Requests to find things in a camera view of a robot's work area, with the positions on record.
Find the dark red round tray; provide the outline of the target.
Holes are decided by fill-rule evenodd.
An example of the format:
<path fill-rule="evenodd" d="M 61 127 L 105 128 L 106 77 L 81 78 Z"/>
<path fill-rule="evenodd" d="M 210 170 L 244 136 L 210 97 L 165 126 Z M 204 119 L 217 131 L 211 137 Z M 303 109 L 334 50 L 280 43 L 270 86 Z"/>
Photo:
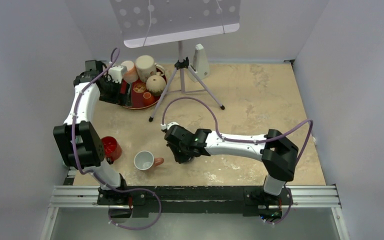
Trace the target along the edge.
<path fill-rule="evenodd" d="M 143 83 L 139 78 L 133 83 L 127 83 L 127 100 L 126 104 L 122 105 L 122 107 L 131 110 L 144 110 L 156 105 L 160 99 L 160 96 L 154 97 L 155 102 L 152 105 L 144 106 L 142 98 L 145 92 L 148 92 L 146 89 L 146 84 Z"/>

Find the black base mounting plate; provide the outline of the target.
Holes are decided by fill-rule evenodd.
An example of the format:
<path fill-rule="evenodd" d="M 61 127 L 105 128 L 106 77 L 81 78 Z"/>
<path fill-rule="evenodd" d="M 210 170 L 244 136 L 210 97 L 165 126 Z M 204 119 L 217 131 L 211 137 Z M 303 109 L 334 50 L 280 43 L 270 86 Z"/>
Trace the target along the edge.
<path fill-rule="evenodd" d="M 264 220 L 281 219 L 293 204 L 290 189 L 280 195 L 264 192 L 258 185 L 234 186 L 138 186 L 129 192 L 98 190 L 97 204 L 126 209 L 134 218 L 149 214 L 241 214 Z"/>

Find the cream round speckled mug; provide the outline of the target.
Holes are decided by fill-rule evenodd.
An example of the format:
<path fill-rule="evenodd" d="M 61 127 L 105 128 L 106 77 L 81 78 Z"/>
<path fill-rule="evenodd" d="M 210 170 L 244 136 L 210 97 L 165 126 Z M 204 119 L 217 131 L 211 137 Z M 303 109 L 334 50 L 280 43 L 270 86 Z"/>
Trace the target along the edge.
<path fill-rule="evenodd" d="M 146 81 L 146 89 L 154 97 L 160 97 L 166 85 L 166 80 L 161 76 L 160 72 L 150 76 Z"/>

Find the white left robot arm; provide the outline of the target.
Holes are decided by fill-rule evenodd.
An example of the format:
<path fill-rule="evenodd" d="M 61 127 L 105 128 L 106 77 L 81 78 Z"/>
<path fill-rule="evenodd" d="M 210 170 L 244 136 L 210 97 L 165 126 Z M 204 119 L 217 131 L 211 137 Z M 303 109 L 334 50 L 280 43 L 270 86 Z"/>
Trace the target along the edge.
<path fill-rule="evenodd" d="M 129 191 L 123 176 L 106 160 L 104 144 L 92 119 L 100 98 L 99 81 L 109 67 L 97 60 L 85 62 L 85 71 L 74 82 L 74 99 L 63 124 L 53 128 L 53 137 L 65 166 L 82 175 L 92 176 L 100 185 L 99 192 L 118 205 L 126 203 Z"/>

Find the pink dotted mug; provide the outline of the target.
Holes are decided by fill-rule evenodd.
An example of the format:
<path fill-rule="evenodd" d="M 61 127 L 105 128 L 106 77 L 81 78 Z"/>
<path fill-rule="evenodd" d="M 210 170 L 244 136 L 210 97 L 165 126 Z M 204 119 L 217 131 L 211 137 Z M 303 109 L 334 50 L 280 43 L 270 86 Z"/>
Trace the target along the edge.
<path fill-rule="evenodd" d="M 155 158 L 151 152 L 143 150 L 135 155 L 133 164 L 136 169 L 147 171 L 153 167 L 160 166 L 164 161 L 165 160 L 162 157 Z"/>

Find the pale pink gradient mug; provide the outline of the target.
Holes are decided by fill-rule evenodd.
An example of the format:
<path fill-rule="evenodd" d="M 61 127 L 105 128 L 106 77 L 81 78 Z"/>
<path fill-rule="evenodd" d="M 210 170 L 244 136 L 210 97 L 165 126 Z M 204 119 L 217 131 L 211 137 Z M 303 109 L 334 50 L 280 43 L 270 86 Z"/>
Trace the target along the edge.
<path fill-rule="evenodd" d="M 126 67 L 127 72 L 123 75 L 123 80 L 126 83 L 134 83 L 138 80 L 139 76 L 135 63 L 131 60 L 126 60 L 121 63 L 122 66 Z"/>

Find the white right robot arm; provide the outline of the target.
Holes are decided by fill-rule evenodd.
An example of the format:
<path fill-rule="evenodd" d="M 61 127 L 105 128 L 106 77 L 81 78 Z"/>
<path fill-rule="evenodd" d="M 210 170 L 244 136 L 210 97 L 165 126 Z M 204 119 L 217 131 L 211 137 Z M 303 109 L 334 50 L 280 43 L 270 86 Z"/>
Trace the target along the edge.
<path fill-rule="evenodd" d="M 260 196 L 268 204 L 280 198 L 287 182 L 294 179 L 299 148 L 276 129 L 260 135 L 218 135 L 215 130 L 199 128 L 194 133 L 176 122 L 162 124 L 164 139 L 177 163 L 188 163 L 201 156 L 229 155 L 263 163 L 267 176 Z"/>

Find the white metronome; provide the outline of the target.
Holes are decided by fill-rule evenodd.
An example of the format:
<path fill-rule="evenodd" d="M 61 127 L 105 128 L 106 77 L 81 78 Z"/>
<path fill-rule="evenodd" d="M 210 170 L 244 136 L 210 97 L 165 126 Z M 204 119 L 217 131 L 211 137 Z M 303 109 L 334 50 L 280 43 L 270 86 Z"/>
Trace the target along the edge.
<path fill-rule="evenodd" d="M 196 83 L 197 79 L 191 74 L 190 70 L 193 71 L 201 80 L 209 77 L 211 74 L 206 50 L 202 44 L 197 44 L 195 46 L 192 62 L 186 71 L 189 79 Z"/>

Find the aluminium frame rail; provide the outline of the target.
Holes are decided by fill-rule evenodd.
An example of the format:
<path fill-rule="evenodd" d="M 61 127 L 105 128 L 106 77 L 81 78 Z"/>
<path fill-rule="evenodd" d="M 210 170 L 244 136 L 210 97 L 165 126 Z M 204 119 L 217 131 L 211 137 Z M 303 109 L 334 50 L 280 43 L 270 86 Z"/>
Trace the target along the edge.
<path fill-rule="evenodd" d="M 292 185 L 289 196 L 293 208 L 330 209 L 340 240 L 349 240 L 350 235 L 345 224 L 342 205 L 337 187 L 334 185 Z M 45 227 L 40 239 L 51 239 L 59 209 L 62 208 L 99 208 L 97 186 L 58 185 L 54 187 L 48 205 Z"/>

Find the red mug black handle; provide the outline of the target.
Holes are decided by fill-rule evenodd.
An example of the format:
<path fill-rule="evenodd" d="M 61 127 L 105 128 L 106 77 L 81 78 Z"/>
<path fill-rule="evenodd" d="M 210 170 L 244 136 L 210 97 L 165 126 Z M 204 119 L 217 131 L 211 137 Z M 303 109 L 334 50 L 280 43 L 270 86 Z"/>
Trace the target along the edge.
<path fill-rule="evenodd" d="M 112 165 L 122 156 L 123 150 L 118 141 L 112 136 L 105 136 L 101 141 L 103 143 L 106 161 Z"/>

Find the tall white floral mug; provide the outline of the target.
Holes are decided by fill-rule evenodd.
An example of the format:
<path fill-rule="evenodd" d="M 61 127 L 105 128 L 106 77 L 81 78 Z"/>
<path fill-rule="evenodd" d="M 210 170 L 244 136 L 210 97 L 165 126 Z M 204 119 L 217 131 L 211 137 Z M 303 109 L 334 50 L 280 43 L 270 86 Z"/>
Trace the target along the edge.
<path fill-rule="evenodd" d="M 164 67 L 157 64 L 154 58 L 150 55 L 139 56 L 135 60 L 134 65 L 136 67 L 138 77 L 143 83 L 146 83 L 148 78 L 153 75 L 159 74 L 160 76 L 164 76 L 166 73 Z"/>

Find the music stand tripod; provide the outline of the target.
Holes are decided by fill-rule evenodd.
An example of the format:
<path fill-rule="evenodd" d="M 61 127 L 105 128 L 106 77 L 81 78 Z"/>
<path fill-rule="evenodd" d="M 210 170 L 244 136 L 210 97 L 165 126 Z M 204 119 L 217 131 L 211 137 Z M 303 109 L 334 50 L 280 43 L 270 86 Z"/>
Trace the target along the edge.
<path fill-rule="evenodd" d="M 207 92 L 212 99 L 217 103 L 217 105 L 220 107 L 221 110 L 224 110 L 226 107 L 224 104 L 216 97 L 216 95 L 208 88 L 208 86 L 203 82 L 202 79 L 200 79 L 192 70 L 189 70 L 190 73 L 196 78 L 197 82 L 201 85 L 201 89 L 197 90 L 187 90 L 186 86 L 186 77 L 188 77 L 188 74 L 186 71 L 188 70 L 190 64 L 192 61 L 189 60 L 189 57 L 185 55 L 184 53 L 184 44 L 182 40 L 179 40 L 177 42 L 178 45 L 178 60 L 174 64 L 172 74 L 167 80 L 166 87 L 164 91 L 162 92 L 160 99 L 156 103 L 156 106 L 150 115 L 148 121 L 152 122 L 155 118 L 155 115 L 157 113 L 158 108 L 161 106 L 163 99 L 166 95 L 170 93 L 177 93 L 180 92 L 182 94 L 192 94 L 192 93 L 199 93 L 199 92 Z M 180 77 L 180 89 L 178 90 L 170 90 L 171 83 L 173 82 L 176 74 L 179 74 Z"/>

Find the small orange cup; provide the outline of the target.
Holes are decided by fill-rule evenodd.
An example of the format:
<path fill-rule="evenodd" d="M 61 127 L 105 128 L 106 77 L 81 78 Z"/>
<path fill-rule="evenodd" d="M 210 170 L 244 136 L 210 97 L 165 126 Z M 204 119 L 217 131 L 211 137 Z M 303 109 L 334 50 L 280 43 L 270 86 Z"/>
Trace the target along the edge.
<path fill-rule="evenodd" d="M 152 105 L 155 101 L 155 97 L 150 92 L 143 93 L 142 103 L 145 107 Z"/>

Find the perforated music stand desk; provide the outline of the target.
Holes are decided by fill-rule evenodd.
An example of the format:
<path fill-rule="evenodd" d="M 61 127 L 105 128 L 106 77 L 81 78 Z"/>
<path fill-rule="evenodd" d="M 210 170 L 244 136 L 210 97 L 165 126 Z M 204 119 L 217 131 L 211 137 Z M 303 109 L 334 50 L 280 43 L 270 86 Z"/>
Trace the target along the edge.
<path fill-rule="evenodd" d="M 239 0 L 112 0 L 130 49 L 236 32 Z"/>

